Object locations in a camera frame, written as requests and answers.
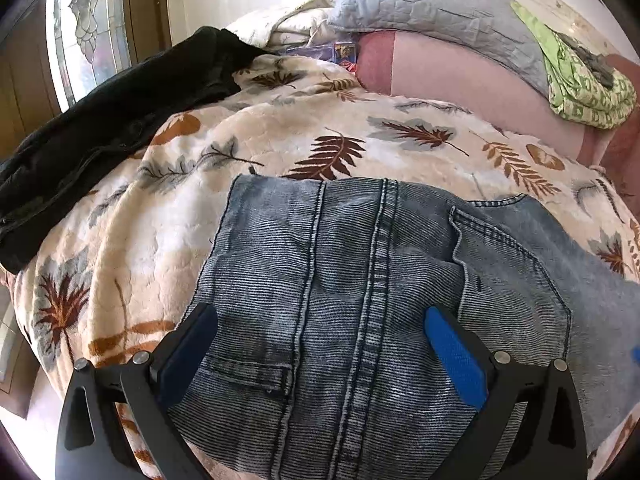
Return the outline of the black garment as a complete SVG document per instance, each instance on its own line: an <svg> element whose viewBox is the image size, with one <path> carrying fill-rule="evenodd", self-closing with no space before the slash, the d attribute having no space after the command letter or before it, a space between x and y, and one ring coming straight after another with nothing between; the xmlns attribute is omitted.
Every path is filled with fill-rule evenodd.
<svg viewBox="0 0 640 480"><path fill-rule="evenodd" d="M1 264L17 274L52 229L173 114L227 99L262 49L203 26L100 84L1 164Z"/></svg>

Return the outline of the grey-blue denim pants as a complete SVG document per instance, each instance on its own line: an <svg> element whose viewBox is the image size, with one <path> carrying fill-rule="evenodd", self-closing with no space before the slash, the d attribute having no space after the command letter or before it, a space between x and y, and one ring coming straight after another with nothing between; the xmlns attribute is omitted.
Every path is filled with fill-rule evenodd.
<svg viewBox="0 0 640 480"><path fill-rule="evenodd" d="M531 197L234 180L195 302L218 332L180 434L264 479L423 479L473 417L423 331L449 310L518 362L567 359L596 448L639 400L639 287Z"/></svg>

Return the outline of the leaf-patterned cream blanket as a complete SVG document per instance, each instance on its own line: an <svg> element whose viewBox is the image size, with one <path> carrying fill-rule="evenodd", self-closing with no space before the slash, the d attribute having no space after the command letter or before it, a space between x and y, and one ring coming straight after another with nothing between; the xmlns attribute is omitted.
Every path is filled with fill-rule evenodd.
<svg viewBox="0 0 640 480"><path fill-rule="evenodd" d="M466 200L531 197L595 254L639 278L639 220L567 133L507 129L458 99L372 89L306 58L256 58L240 92L170 116L6 274L21 330L57 392L75 360L119 364L153 349L183 315L232 181L372 177L420 182Z"/></svg>

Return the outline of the grey quilted pillow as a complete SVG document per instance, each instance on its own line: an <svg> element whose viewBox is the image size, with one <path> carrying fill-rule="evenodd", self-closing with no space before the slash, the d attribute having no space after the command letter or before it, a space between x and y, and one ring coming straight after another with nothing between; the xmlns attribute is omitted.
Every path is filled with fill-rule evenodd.
<svg viewBox="0 0 640 480"><path fill-rule="evenodd" d="M539 44L512 0L335 0L329 24L341 32L401 30L460 44L548 94Z"/></svg>

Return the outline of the blue printed package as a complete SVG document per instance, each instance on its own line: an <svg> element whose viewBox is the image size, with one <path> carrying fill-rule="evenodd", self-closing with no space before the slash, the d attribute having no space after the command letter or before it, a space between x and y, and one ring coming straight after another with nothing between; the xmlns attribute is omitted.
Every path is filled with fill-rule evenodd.
<svg viewBox="0 0 640 480"><path fill-rule="evenodd" d="M283 53L331 62L342 66L351 74L357 73L358 46L353 41L333 41L310 47L289 47L284 49Z"/></svg>

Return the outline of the stained glass window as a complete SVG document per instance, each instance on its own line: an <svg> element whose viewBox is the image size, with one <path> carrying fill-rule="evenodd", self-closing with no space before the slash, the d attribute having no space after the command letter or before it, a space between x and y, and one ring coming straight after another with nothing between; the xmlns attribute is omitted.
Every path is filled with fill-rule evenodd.
<svg viewBox="0 0 640 480"><path fill-rule="evenodd" d="M46 0L46 37L63 112L131 66L124 0Z"/></svg>

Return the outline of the green patterned folded cloth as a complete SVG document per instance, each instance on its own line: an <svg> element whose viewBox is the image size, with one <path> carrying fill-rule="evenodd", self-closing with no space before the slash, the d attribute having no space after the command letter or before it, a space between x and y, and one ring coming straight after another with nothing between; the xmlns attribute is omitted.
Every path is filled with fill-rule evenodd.
<svg viewBox="0 0 640 480"><path fill-rule="evenodd" d="M626 122L637 103L637 92L628 77L602 55L544 24L521 3L513 1L511 8L538 42L555 114L604 130Z"/></svg>

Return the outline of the white cloth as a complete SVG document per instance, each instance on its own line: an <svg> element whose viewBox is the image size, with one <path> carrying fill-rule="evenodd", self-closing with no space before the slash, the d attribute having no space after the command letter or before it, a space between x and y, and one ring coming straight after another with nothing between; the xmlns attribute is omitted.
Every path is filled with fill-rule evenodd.
<svg viewBox="0 0 640 480"><path fill-rule="evenodd" d="M335 0L307 0L298 6L280 4L244 14L226 26L246 44L266 51L330 44L337 38L329 18Z"/></svg>

